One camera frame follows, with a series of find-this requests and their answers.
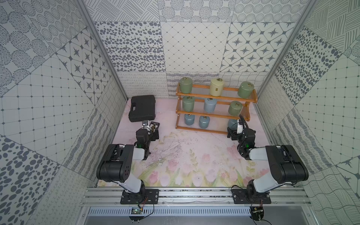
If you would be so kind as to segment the cream yellow canister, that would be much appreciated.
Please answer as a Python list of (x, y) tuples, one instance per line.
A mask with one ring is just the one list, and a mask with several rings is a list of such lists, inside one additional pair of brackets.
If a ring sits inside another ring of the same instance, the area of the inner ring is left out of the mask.
[(221, 96), (225, 82), (222, 78), (213, 78), (210, 85), (210, 95), (214, 97)]

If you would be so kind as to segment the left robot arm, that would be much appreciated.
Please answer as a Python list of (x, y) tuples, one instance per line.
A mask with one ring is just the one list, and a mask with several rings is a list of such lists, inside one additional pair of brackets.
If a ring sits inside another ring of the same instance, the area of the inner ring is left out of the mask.
[(133, 161), (147, 160), (151, 142), (159, 139), (160, 124), (151, 122), (136, 131), (135, 144), (108, 145), (96, 170), (96, 177), (105, 182), (113, 182), (122, 187), (126, 193), (145, 194), (144, 182), (131, 173)]

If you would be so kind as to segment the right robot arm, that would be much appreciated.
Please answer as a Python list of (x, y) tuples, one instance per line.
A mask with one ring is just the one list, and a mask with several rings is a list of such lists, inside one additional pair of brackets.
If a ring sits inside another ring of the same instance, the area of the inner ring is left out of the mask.
[(309, 172), (291, 145), (267, 145), (255, 147), (256, 132), (250, 128), (228, 128), (228, 138), (238, 142), (237, 151), (247, 161), (265, 161), (270, 171), (260, 178), (249, 181), (248, 197), (259, 197), (286, 184), (306, 181)]

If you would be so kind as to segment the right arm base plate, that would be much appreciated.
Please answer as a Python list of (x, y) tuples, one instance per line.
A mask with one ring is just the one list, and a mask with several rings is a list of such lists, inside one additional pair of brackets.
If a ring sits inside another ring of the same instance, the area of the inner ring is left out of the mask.
[(234, 204), (271, 204), (269, 193), (250, 193), (241, 188), (231, 189)]

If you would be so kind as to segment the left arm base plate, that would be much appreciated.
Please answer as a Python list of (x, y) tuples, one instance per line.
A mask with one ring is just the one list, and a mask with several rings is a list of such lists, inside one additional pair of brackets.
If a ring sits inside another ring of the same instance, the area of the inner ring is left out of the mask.
[(158, 197), (159, 189), (145, 189), (136, 194), (124, 190), (121, 196), (121, 204), (158, 204)]

